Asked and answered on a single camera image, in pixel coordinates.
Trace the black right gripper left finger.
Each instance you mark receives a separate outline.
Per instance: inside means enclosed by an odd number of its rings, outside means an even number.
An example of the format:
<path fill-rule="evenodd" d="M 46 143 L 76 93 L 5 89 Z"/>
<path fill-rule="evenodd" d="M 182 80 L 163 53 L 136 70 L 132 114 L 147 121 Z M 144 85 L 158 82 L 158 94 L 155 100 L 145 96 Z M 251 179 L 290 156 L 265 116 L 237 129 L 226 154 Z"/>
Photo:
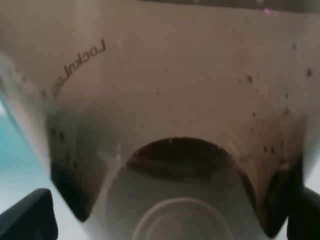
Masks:
<path fill-rule="evenodd" d="M 52 193 L 38 188 L 0 214 L 2 240 L 56 240 Z"/>

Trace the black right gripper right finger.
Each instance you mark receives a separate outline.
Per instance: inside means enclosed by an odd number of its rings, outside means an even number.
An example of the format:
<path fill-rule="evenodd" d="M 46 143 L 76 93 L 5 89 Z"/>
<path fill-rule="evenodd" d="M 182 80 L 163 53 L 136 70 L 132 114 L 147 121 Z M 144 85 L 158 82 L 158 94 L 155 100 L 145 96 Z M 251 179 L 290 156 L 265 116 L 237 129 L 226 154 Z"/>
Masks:
<path fill-rule="evenodd" d="M 320 195 L 305 187 L 289 201 L 287 238 L 320 240 Z"/>

